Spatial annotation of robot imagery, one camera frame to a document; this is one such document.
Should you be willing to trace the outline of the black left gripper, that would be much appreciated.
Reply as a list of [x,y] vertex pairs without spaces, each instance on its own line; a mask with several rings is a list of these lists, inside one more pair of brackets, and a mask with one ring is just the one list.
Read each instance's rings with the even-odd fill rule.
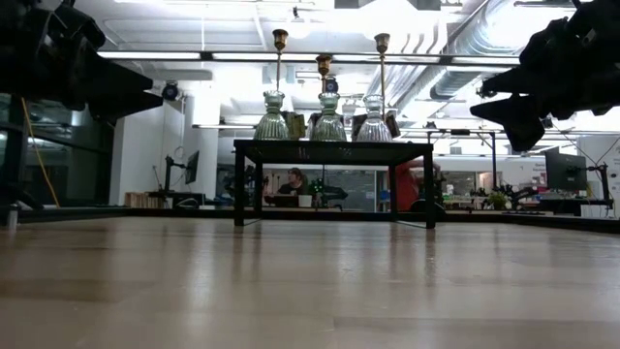
[[152,79],[96,53],[105,42],[94,18],[73,1],[51,10],[41,1],[1,0],[1,91],[82,110],[94,60],[94,93],[110,95],[87,103],[94,119],[114,124],[163,106],[161,96],[143,92]]

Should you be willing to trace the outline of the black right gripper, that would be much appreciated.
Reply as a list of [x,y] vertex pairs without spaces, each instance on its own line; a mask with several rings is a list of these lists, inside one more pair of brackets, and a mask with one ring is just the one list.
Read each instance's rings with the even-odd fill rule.
[[547,114],[603,115],[619,105],[619,2],[573,4],[571,17],[554,19],[532,35],[519,55],[521,68],[486,79],[480,88],[481,96],[530,93],[533,74],[544,83],[534,97],[513,94],[470,107],[472,115],[502,125],[515,151],[528,151],[543,137]]

